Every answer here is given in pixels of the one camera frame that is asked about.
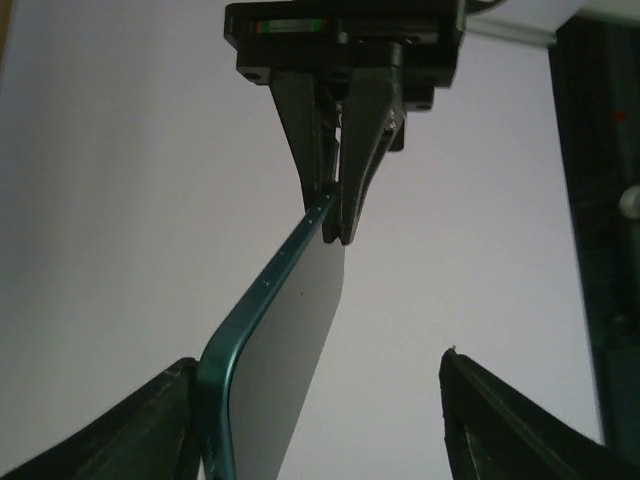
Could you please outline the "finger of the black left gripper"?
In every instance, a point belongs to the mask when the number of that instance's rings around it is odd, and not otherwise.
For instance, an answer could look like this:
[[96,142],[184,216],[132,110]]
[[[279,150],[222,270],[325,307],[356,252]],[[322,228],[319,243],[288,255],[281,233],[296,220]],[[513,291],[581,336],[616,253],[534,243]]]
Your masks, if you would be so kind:
[[404,123],[402,47],[374,44],[358,54],[343,105],[339,238],[353,242],[371,182]]
[[324,122],[318,85],[310,73],[276,71],[269,87],[308,210],[322,192],[325,173]]

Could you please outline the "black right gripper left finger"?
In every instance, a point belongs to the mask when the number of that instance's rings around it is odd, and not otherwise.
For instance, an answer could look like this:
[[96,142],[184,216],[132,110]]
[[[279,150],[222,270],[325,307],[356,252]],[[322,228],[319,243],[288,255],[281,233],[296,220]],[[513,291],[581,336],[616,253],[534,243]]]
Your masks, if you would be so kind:
[[92,423],[5,479],[196,479],[191,393],[197,361],[182,358]]

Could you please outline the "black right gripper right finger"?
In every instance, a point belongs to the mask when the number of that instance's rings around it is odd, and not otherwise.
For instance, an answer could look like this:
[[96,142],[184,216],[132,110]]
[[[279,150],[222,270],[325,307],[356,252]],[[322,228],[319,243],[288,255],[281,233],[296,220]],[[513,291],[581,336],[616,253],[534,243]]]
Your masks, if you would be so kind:
[[439,369],[455,479],[637,479],[639,467],[578,433],[470,357]]

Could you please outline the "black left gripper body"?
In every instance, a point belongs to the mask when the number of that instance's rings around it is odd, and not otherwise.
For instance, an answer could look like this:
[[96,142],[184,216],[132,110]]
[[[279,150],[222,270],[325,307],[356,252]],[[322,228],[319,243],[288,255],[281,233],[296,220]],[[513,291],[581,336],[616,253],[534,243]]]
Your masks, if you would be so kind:
[[336,147],[352,69],[374,44],[402,47],[404,123],[389,151],[405,144],[406,116],[427,112],[452,85],[466,27],[463,1],[268,1],[232,3],[224,37],[238,72],[269,86],[276,71],[310,73],[322,107],[324,153]]

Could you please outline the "dark green smartphone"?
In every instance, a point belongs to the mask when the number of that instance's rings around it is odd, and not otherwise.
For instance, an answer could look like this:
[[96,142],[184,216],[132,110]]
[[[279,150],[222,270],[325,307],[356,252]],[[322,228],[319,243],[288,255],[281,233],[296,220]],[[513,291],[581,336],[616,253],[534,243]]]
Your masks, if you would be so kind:
[[323,194],[207,343],[194,417],[208,479],[275,479],[343,291],[345,249],[325,242]]

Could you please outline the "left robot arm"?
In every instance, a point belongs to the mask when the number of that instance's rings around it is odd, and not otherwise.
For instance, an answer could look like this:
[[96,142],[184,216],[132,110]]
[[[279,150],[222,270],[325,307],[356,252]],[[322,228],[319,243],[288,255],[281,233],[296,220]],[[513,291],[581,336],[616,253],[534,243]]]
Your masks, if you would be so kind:
[[354,241],[384,156],[407,116],[455,81],[463,97],[408,154],[434,159],[392,189],[408,212],[378,216],[389,241],[364,253],[338,310],[385,336],[461,327],[499,353],[532,350],[594,385],[581,404],[604,442],[639,445],[639,107],[618,102],[615,66],[639,31],[577,15],[525,62],[465,44],[494,1],[234,3],[225,37],[238,71],[273,92],[306,203],[336,194],[327,240]]

